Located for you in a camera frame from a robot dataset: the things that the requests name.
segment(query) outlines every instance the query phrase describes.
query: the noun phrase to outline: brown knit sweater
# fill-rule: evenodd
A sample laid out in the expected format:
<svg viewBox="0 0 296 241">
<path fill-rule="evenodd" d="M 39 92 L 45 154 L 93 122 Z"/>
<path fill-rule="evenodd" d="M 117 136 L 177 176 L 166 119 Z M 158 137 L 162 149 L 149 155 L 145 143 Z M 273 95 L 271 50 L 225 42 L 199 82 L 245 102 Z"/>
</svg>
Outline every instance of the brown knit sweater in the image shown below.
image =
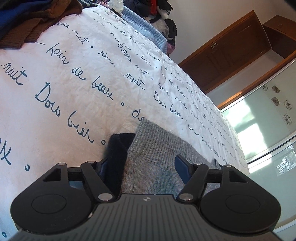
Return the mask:
<svg viewBox="0 0 296 241">
<path fill-rule="evenodd" d="M 49 9 L 31 12 L 24 22 L 11 29 L 0 40 L 0 47 L 20 48 L 24 42 L 36 42 L 43 31 L 63 17 L 81 12 L 82 5 L 78 0 L 53 0 Z"/>
</svg>

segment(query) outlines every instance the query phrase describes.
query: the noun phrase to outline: frosted glass panel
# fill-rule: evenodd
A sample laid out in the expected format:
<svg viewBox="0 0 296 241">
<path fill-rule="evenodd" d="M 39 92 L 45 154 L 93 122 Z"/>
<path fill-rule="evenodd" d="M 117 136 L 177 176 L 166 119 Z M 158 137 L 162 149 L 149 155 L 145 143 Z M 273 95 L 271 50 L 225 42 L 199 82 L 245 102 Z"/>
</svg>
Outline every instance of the frosted glass panel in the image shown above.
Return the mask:
<svg viewBox="0 0 296 241">
<path fill-rule="evenodd" d="M 271 158 L 249 164 L 250 178 L 270 192 L 281 204 L 277 226 L 296 219 L 296 144 Z"/>
<path fill-rule="evenodd" d="M 238 134 L 246 159 L 296 130 L 296 61 L 223 112 Z"/>
</svg>

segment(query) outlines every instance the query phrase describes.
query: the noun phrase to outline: wooden cabinet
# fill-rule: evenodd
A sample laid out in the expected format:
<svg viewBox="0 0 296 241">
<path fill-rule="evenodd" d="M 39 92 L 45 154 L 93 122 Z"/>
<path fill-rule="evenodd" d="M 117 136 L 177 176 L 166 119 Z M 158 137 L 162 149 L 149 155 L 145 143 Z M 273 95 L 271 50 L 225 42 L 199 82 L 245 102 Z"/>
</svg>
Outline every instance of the wooden cabinet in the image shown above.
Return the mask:
<svg viewBox="0 0 296 241">
<path fill-rule="evenodd" d="M 239 19 L 179 66 L 205 93 L 210 92 L 270 49 L 254 11 Z"/>
<path fill-rule="evenodd" d="M 274 52 L 287 58 L 296 50 L 296 22 L 276 15 L 263 27 Z"/>
</svg>

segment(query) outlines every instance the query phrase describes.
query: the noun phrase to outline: light blue knit blanket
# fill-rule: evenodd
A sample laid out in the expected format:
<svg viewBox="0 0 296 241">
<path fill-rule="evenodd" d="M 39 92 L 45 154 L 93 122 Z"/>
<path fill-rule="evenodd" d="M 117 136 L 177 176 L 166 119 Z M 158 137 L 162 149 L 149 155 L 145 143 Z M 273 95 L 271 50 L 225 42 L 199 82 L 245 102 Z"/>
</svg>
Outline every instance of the light blue knit blanket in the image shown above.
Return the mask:
<svg viewBox="0 0 296 241">
<path fill-rule="evenodd" d="M 134 13 L 126 6 L 123 6 L 121 15 L 122 18 L 126 22 L 128 22 L 134 29 L 136 29 L 146 38 L 151 40 L 165 54 L 167 53 L 168 41 L 155 27 L 153 27 L 145 19 L 141 18 L 139 15 Z"/>
</svg>

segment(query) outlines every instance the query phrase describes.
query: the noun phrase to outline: bedding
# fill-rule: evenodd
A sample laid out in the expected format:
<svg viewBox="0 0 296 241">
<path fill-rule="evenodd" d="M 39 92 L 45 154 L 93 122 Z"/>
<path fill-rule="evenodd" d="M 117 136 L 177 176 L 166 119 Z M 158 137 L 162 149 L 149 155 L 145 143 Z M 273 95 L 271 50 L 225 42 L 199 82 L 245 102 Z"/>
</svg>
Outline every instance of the bedding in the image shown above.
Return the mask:
<svg viewBox="0 0 296 241">
<path fill-rule="evenodd" d="M 112 134 L 149 119 L 209 162 L 249 174 L 237 134 L 169 57 L 111 10 L 63 18 L 36 43 L 0 50 L 0 237 L 12 200 L 56 163 L 104 157 Z"/>
<path fill-rule="evenodd" d="M 161 49 L 161 51 L 164 53 L 167 52 L 168 41 L 155 27 L 153 27 L 150 23 L 126 6 L 123 6 L 121 14 L 122 18 L 127 21 L 135 30 L 151 40 L 157 47 Z"/>
</svg>

